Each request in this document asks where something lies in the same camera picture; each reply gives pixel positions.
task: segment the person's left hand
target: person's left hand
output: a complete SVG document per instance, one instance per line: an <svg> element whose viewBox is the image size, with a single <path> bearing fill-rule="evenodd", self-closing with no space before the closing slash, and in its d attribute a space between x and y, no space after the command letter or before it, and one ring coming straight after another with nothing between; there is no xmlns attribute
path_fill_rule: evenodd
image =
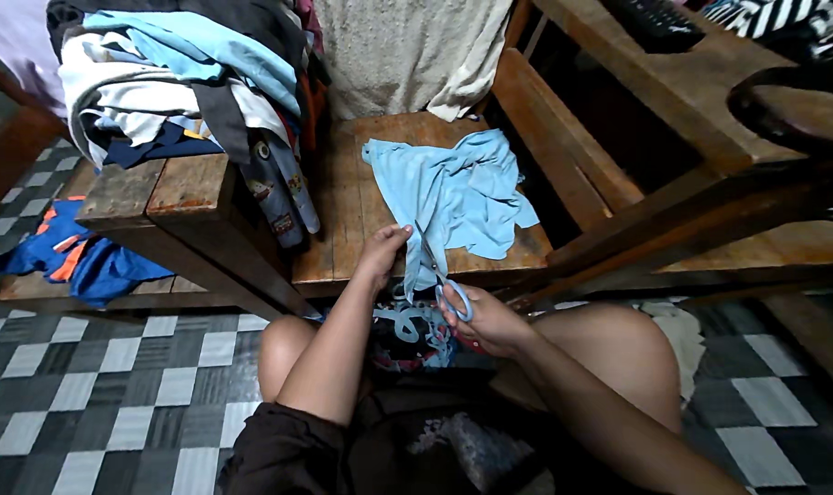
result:
<svg viewBox="0 0 833 495"><path fill-rule="evenodd" d="M369 280L376 292L386 287L389 271L395 263L395 253L410 239L413 231L412 225L399 228L398 224L392 224L374 232L364 240L364 249L352 278Z"/></svg>

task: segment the blue shirt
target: blue shirt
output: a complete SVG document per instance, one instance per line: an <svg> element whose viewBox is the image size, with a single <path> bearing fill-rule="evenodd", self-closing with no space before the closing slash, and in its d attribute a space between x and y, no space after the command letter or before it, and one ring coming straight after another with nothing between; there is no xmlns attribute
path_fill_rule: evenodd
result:
<svg viewBox="0 0 833 495"><path fill-rule="evenodd" d="M447 273L444 249L465 247L492 260L514 244L514 224L539 223L516 187L517 158L499 129L469 134L452 149L411 146L371 139L362 158L373 166L379 191L400 226L419 222L438 268ZM422 242L414 229L408 240L404 292L433 286L433 272L421 264Z"/></svg>
<svg viewBox="0 0 833 495"><path fill-rule="evenodd" d="M297 77L290 63L245 34L193 12L97 11L83 27L126 29L126 35L150 62L168 67L179 79L217 80L233 67L243 80L300 117L294 97Z"/></svg>

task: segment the wooden plank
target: wooden plank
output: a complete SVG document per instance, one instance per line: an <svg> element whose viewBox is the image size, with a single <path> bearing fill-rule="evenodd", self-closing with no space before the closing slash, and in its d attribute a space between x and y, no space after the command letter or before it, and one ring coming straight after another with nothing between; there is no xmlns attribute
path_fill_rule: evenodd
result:
<svg viewBox="0 0 833 495"><path fill-rule="evenodd" d="M279 316L281 313L266 301L147 218L145 208L164 165L165 160L151 160L128 170L105 166L83 202L77 222L206 287L210 295L203 299L223 298L223 302L233 302L268 320Z"/></svg>
<svg viewBox="0 0 833 495"><path fill-rule="evenodd" d="M565 106L520 52L503 52L493 95L582 231L611 217L612 211L573 157L572 142L564 141L568 134L562 117Z"/></svg>
<svg viewBox="0 0 833 495"><path fill-rule="evenodd" d="M190 246L218 272L228 274L224 291L233 283L237 297L246 297L250 304L276 305L300 316L316 313L282 273L285 269L267 220L226 155L169 159L145 213L149 221ZM221 290L196 274L177 273L210 291Z"/></svg>
<svg viewBox="0 0 833 495"><path fill-rule="evenodd" d="M10 187L58 136L59 119L30 107L21 107L0 127L0 203Z"/></svg>
<svg viewBox="0 0 833 495"><path fill-rule="evenodd" d="M793 62L686 9L679 10L706 37L686 53L654 55L645 53L598 0L535 0L535 5L715 170L730 174L755 163L803 158L757 137L725 105L735 84L761 69Z"/></svg>
<svg viewBox="0 0 833 495"><path fill-rule="evenodd" d="M800 293L767 296L761 302L833 379L833 317L829 312Z"/></svg>

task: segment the knee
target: knee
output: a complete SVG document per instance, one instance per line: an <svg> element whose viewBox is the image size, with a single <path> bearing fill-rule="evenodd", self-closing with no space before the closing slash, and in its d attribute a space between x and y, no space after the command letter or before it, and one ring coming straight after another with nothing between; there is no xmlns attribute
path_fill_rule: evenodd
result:
<svg viewBox="0 0 833 495"><path fill-rule="evenodd" d="M271 321L260 333L262 354L283 361L300 356L315 335L315 330L301 318L286 314Z"/></svg>

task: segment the pile of clothes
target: pile of clothes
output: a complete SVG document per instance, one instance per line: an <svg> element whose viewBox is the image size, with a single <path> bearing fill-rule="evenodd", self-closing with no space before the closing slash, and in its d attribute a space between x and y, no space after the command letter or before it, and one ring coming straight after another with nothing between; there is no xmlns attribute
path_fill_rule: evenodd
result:
<svg viewBox="0 0 833 495"><path fill-rule="evenodd" d="M47 25L99 170L225 152L284 248L319 230L299 164L330 84L311 0L52 0Z"/></svg>

